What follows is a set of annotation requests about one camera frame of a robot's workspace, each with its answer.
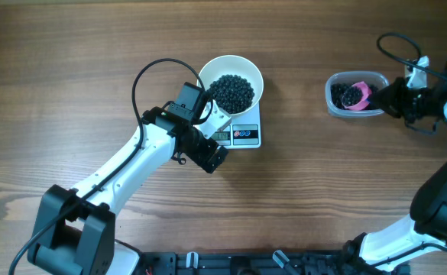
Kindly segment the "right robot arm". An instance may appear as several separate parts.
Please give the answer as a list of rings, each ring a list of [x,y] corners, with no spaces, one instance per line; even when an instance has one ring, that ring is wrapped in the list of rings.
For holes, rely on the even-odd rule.
[[[427,116],[447,123],[447,62],[429,89],[398,78],[369,102],[410,125]],[[401,264],[431,251],[447,252],[447,162],[417,191],[410,212],[387,228],[347,241],[338,258],[342,274],[394,273]]]

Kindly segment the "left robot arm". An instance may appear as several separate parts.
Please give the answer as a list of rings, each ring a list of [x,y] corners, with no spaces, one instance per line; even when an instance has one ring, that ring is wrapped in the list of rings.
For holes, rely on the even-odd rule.
[[[131,140],[93,175],[42,196],[28,261],[51,274],[135,274],[141,253],[116,241],[115,221],[142,183],[169,160],[191,159],[212,173],[228,151],[211,136],[231,121],[216,105],[191,111],[176,103],[140,118]]]

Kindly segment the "pink scoop blue handle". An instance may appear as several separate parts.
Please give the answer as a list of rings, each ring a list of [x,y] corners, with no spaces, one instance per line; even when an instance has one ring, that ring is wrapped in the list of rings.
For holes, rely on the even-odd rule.
[[[368,97],[371,94],[369,86],[365,82],[344,84],[341,86],[338,102],[344,110],[364,111],[370,107]]]

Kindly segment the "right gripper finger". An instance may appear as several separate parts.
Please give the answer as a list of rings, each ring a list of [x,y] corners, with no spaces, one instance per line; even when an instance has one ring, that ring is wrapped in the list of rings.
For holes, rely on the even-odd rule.
[[[392,118],[402,118],[402,112],[398,111],[394,106],[392,105],[385,105],[382,103],[376,103],[375,106],[382,110],[383,112],[385,112],[386,114],[388,114],[389,116],[391,116]]]
[[[407,81],[403,77],[397,77],[389,86],[377,90],[368,96],[372,105],[391,105],[397,101],[407,90]]]

